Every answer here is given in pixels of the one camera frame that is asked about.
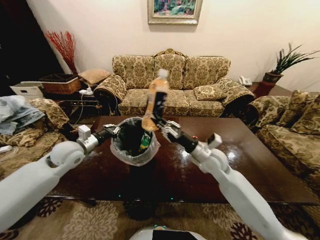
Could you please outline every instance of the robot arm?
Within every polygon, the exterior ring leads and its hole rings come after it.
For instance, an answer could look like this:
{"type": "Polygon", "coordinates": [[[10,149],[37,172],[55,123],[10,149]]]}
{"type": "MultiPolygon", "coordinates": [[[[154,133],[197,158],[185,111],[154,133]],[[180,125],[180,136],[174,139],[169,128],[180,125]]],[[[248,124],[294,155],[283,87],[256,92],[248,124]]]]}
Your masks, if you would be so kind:
{"type": "Polygon", "coordinates": [[[58,184],[70,169],[78,166],[85,155],[106,139],[115,137],[119,128],[105,125],[91,134],[90,128],[78,128],[77,142],[64,141],[40,160],[24,165],[0,182],[0,233],[25,215],[58,184]]]}
{"type": "Polygon", "coordinates": [[[182,145],[192,155],[192,162],[217,180],[221,193],[249,227],[266,240],[306,240],[286,229],[250,182],[229,166],[227,156],[216,149],[222,143],[219,135],[214,134],[204,143],[181,131],[181,126],[174,121],[152,120],[167,140],[182,145]]]}

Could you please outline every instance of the green bottle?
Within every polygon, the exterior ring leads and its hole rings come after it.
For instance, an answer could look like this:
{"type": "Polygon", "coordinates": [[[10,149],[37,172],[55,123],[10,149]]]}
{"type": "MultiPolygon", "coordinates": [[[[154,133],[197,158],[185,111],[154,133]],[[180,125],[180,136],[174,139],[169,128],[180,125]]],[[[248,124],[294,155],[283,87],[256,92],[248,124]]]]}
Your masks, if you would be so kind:
{"type": "Polygon", "coordinates": [[[142,135],[142,139],[141,139],[141,144],[139,146],[139,150],[138,153],[142,154],[145,150],[147,150],[147,148],[150,145],[150,141],[151,141],[151,136],[150,136],[150,132],[145,131],[142,135]]]}

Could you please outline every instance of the sofa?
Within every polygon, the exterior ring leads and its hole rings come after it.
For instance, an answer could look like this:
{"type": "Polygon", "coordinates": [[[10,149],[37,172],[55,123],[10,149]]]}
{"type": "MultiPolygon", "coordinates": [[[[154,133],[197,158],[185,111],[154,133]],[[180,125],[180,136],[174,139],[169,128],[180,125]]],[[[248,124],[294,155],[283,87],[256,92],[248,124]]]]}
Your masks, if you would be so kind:
{"type": "Polygon", "coordinates": [[[299,90],[291,97],[262,96],[248,104],[245,121],[271,152],[320,196],[320,110],[315,102],[319,100],[319,92],[299,90]]]}
{"type": "Polygon", "coordinates": [[[45,116],[12,136],[0,134],[0,146],[13,146],[12,151],[0,153],[0,181],[23,165],[39,160],[54,145],[77,137],[69,118],[54,101],[37,98],[29,103],[45,116]]]}
{"type": "Polygon", "coordinates": [[[103,104],[118,108],[121,115],[143,115],[149,84],[159,69],[169,71],[169,91],[164,115],[221,117],[245,106],[254,95],[227,77],[230,60],[223,56],[186,56],[169,48],[153,56],[116,55],[113,73],[94,94],[103,104]],[[197,100],[194,88],[217,84],[224,92],[220,100],[197,100]]]}

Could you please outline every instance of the picture frame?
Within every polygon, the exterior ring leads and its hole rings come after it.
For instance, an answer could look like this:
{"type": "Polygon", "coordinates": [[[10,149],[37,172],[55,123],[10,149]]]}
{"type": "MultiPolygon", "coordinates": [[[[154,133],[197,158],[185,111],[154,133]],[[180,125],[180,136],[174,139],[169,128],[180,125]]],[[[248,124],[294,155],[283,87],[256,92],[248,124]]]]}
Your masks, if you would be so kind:
{"type": "Polygon", "coordinates": [[[197,25],[203,0],[147,0],[148,24],[197,25]]]}

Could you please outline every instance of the patterned rug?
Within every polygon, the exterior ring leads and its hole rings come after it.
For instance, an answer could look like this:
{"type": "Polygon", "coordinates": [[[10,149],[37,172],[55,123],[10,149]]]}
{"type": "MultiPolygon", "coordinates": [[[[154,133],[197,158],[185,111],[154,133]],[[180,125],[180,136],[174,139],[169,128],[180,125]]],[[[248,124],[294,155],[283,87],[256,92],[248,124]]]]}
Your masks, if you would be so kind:
{"type": "MultiPolygon", "coordinates": [[[[316,222],[303,207],[272,208],[288,229],[320,240],[316,222]]],[[[320,206],[311,208],[320,213],[320,206]]],[[[0,240],[128,240],[139,229],[154,225],[197,232],[208,240],[263,239],[229,204],[159,203],[154,210],[153,217],[134,220],[129,217],[134,210],[121,201],[98,201],[90,207],[72,200],[44,199],[32,221],[0,233],[0,240]]]]}

